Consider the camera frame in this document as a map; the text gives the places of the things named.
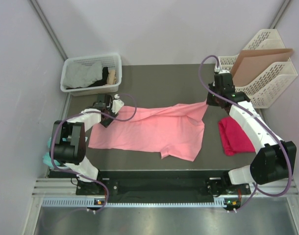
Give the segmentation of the pink t shirt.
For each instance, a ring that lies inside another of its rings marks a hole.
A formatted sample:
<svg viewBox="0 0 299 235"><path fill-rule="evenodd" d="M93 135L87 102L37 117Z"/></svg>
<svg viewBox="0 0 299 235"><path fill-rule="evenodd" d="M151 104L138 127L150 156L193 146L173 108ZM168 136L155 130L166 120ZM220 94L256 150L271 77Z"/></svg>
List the pink t shirt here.
<svg viewBox="0 0 299 235"><path fill-rule="evenodd" d="M119 120L108 127L93 126L88 146L159 152L162 158L193 162L201 150L207 107L205 102L150 109L124 106Z"/></svg>

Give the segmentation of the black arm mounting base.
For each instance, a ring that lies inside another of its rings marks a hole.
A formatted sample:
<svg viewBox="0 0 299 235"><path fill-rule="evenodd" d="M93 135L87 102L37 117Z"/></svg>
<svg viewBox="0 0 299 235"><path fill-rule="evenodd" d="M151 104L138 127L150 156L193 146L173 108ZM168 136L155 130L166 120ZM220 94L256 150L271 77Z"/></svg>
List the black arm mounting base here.
<svg viewBox="0 0 299 235"><path fill-rule="evenodd" d="M97 183L81 182L74 174L51 171L49 178L65 178L76 195L108 196L108 202L187 203L211 202L215 197L250 195L247 184L227 188L223 170L104 170Z"/></svg>

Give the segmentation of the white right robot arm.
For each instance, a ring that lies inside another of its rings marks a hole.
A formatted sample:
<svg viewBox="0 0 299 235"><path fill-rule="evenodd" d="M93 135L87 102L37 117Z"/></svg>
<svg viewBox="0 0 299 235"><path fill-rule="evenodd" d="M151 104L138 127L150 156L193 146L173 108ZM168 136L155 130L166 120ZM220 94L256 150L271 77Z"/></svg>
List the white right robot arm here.
<svg viewBox="0 0 299 235"><path fill-rule="evenodd" d="M292 141L284 141L266 125L250 98L235 90L229 71L216 72L207 89L207 104L224 109L245 132L256 153L251 164L232 169L222 176L223 191L232 194L241 184L264 185L287 179L286 188L277 194L284 195L292 181L296 145Z"/></svg>

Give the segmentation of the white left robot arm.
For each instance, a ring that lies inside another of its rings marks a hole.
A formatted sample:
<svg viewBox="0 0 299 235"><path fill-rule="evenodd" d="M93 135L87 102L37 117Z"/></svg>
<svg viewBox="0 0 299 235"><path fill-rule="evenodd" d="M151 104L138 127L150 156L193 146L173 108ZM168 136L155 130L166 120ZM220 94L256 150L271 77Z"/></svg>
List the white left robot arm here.
<svg viewBox="0 0 299 235"><path fill-rule="evenodd" d="M86 157L85 133L94 125L108 127L124 106L118 94L99 94L92 106L67 120L58 120L53 125L49 156L55 169L59 164L67 168L64 172L75 174L80 181L87 182L93 194L102 192L104 183L98 179L99 170Z"/></svg>

